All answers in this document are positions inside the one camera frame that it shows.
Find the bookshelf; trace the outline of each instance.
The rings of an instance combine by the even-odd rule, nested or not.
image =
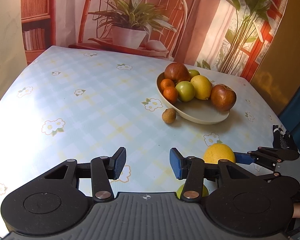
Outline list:
[[[21,0],[21,26],[29,65],[56,44],[54,0]]]

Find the tablecloth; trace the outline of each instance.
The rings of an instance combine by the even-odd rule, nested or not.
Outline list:
[[[156,78],[170,62],[107,51],[52,46],[32,62],[0,101],[0,205],[4,197],[66,159],[78,163],[127,150],[114,194],[176,191],[169,150],[202,157],[208,146],[225,143],[236,152],[272,147],[272,124],[282,125],[243,78],[197,69],[213,84],[237,94],[226,120],[200,125],[181,117],[165,124],[167,108]],[[254,174],[270,173],[256,164]],[[208,189],[215,188],[205,181]],[[91,195],[89,179],[79,189]],[[0,215],[0,236],[7,233]]]

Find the tangerine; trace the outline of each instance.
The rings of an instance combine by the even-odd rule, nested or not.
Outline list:
[[[163,96],[169,103],[174,104],[178,99],[178,90],[175,87],[167,87],[163,91]]]
[[[171,79],[165,78],[160,83],[161,90],[165,90],[167,87],[174,87],[174,82]]]

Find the beige bowl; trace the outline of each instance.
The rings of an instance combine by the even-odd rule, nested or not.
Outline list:
[[[160,83],[164,79],[164,73],[157,78],[157,90],[164,104],[173,108],[178,115],[191,122],[199,124],[215,124],[222,122],[229,116],[230,111],[220,112],[211,104],[210,100],[198,100],[196,98],[189,102],[177,101],[174,105],[164,98],[160,89]]]

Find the book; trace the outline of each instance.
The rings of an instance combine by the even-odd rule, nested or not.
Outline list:
[[[44,39],[44,29],[41,29],[41,38],[42,38],[42,47],[43,49],[46,49],[46,42]]]
[[[42,34],[41,34],[42,29],[38,29],[38,41],[39,41],[39,49],[43,49],[43,44],[42,44]]]
[[[28,50],[32,50],[30,31],[26,31],[26,33],[27,33],[27,39],[28,39]]]
[[[28,45],[28,33],[27,32],[24,32],[25,33],[25,39],[26,39],[26,50],[29,50],[29,45]]]
[[[32,49],[37,49],[37,42],[35,41],[35,29],[31,30],[31,46]]]
[[[26,50],[27,47],[26,47],[26,35],[25,35],[25,32],[22,32],[22,39],[23,39],[23,46],[24,46],[24,48]]]
[[[39,38],[38,38],[38,29],[35,29],[35,42],[37,43],[37,49],[40,49]]]

